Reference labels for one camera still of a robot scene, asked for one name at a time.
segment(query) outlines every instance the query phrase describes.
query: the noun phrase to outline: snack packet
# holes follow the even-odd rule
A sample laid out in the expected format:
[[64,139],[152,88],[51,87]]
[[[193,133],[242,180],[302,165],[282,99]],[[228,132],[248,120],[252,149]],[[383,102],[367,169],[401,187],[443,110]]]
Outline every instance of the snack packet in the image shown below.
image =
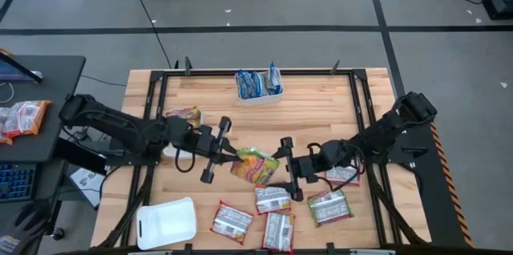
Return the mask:
[[[330,183],[334,184],[342,184],[347,180],[351,179],[354,174],[359,172],[355,167],[333,167],[330,170],[326,171],[326,179]],[[356,178],[352,179],[348,184],[348,186],[359,186],[360,185],[360,174],[357,175]]]
[[316,228],[334,221],[354,217],[342,190],[320,192],[311,196],[308,198],[308,206]]
[[254,98],[253,82],[247,71],[239,70],[235,75],[239,97],[241,99]]
[[280,162],[256,148],[241,148],[237,155],[243,161],[233,162],[230,172],[253,184],[267,184]]
[[11,107],[3,135],[12,139],[20,135],[37,135],[50,101],[25,101]]
[[294,215],[267,213],[262,249],[293,253]]
[[267,74],[267,91],[270,95],[277,95],[281,93],[279,73],[274,67],[274,62],[271,62],[271,65],[269,66],[269,72]]
[[255,205],[258,215],[280,210],[290,210],[290,196],[287,190],[278,187],[255,187]]
[[244,237],[248,232],[248,227],[254,215],[232,208],[223,201],[219,203],[220,206],[217,209],[210,231],[221,234],[243,245]]
[[186,119],[193,128],[197,129],[201,126],[201,111],[198,107],[176,107],[166,112],[166,117],[175,115],[182,119]]
[[255,98],[269,95],[267,91],[267,86],[265,83],[265,77],[261,73],[256,71],[251,72],[251,80],[253,82],[253,88],[255,93]]
[[9,116],[10,107],[0,107],[0,143],[13,144],[13,141],[3,135],[3,127],[6,124],[7,116]]

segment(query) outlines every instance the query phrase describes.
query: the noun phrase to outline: white container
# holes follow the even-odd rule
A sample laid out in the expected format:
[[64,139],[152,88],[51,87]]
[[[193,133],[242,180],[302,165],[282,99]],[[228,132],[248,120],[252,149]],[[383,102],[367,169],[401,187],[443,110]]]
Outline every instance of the white container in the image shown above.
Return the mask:
[[197,233],[192,199],[175,200],[137,210],[137,246],[148,250],[191,240]]
[[267,103],[278,103],[280,101],[281,96],[283,95],[283,92],[285,91],[285,86],[283,85],[283,82],[281,81],[280,70],[277,67],[275,67],[274,70],[278,74],[278,80],[280,81],[280,85],[281,85],[280,93],[277,95],[266,95],[263,97],[252,98],[252,99],[242,99],[239,96],[239,91],[238,91],[239,89],[237,86],[236,75],[234,76],[235,89],[237,90],[237,98],[239,98],[239,104],[241,106],[251,107],[251,106],[258,106],[258,105],[267,104]]

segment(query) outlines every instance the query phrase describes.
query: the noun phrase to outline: wooden tabletop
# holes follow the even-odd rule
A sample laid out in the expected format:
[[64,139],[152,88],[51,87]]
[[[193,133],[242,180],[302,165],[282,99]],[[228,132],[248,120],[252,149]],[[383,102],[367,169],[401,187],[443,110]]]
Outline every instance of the wooden tabletop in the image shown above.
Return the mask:
[[[122,111],[142,116],[151,71],[132,71],[128,79]],[[367,75],[376,116],[380,118],[394,103],[388,71],[385,68],[369,68]],[[172,107],[199,107],[204,113],[204,123],[214,128],[221,116],[232,120],[228,138],[236,148],[256,147],[267,153],[274,153],[280,146],[280,138],[293,138],[295,156],[307,154],[306,145],[312,142],[350,138],[357,133],[349,80],[345,76],[284,76],[285,93],[279,103],[241,107],[237,104],[233,77],[172,77],[164,112]],[[156,88],[154,102],[158,100]],[[358,83],[362,106],[362,86]],[[369,120],[364,112],[366,125]],[[254,185],[229,173],[231,164],[217,167],[212,184],[200,182],[200,175],[207,160],[198,159],[194,169],[187,174],[179,173],[171,158],[163,157],[156,168],[151,191],[151,203],[160,204],[183,197],[191,197],[196,207],[198,233],[190,241],[164,246],[161,249],[182,249],[185,243],[193,243],[194,249],[257,249],[265,230],[265,216],[255,216],[244,240],[244,246],[211,232],[214,215],[223,200],[234,208],[257,213],[254,200]],[[180,161],[186,168],[189,160]],[[282,163],[272,182],[289,178]],[[424,240],[430,240],[418,187],[412,173],[389,165],[388,173],[399,212],[410,226]],[[122,167],[107,179],[103,187],[103,199],[96,219],[91,246],[103,241],[114,228],[127,206],[132,167]],[[328,189],[324,182],[300,185],[305,198]],[[336,248],[378,247],[378,236],[374,223],[370,191],[366,176],[362,176],[359,187],[343,188],[354,218],[345,219],[314,228],[306,200],[293,202],[291,213],[296,216],[294,225],[295,249],[325,249],[326,242],[333,242]],[[386,235],[391,241],[392,233],[388,215],[382,208]],[[132,227],[131,243],[135,243]]]

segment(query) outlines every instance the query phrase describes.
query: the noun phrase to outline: gray floor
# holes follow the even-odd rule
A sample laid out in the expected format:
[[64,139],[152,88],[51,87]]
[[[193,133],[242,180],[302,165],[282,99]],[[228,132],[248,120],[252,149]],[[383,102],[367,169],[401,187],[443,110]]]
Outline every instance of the gray floor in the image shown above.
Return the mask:
[[[372,0],[143,0],[157,27],[376,26]],[[389,26],[494,26],[482,6],[463,0],[381,0]],[[150,27],[139,0],[14,0],[1,29]],[[513,32],[393,33],[407,90],[423,91],[439,110],[437,126],[476,247],[513,249],[510,205],[513,129]],[[171,61],[195,67],[388,67],[374,32],[162,34]],[[165,68],[153,34],[0,35],[0,47],[26,55],[85,55],[84,74],[125,83],[131,69]],[[107,76],[107,70],[113,75]],[[504,88],[500,83],[507,83]],[[77,92],[119,108],[124,89],[81,79]],[[72,219],[71,214],[80,214]],[[95,212],[63,207],[67,238],[45,240],[40,253],[85,249]]]

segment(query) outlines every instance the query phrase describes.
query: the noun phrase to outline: orange striped edge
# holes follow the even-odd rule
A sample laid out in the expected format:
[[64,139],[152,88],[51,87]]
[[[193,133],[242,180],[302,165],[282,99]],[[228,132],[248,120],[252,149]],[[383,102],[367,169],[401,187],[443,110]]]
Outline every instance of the orange striped edge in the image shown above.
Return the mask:
[[454,210],[456,211],[456,214],[458,216],[458,221],[459,221],[459,224],[460,224],[462,232],[463,232],[463,239],[465,240],[467,245],[469,245],[471,248],[474,248],[474,244],[472,243],[471,235],[468,232],[467,222],[465,221],[465,217],[463,215],[462,206],[459,203],[458,195],[456,194],[456,188],[454,187],[452,175],[450,174],[450,171],[449,171],[449,165],[447,164],[446,154],[443,151],[442,143],[441,143],[440,137],[438,136],[438,133],[437,133],[434,123],[431,123],[430,129],[431,129],[431,133],[433,134],[434,145],[436,146],[437,151],[438,151],[438,157],[440,157],[440,163],[442,163],[443,173],[446,175],[447,187],[449,188],[450,197],[454,204]]

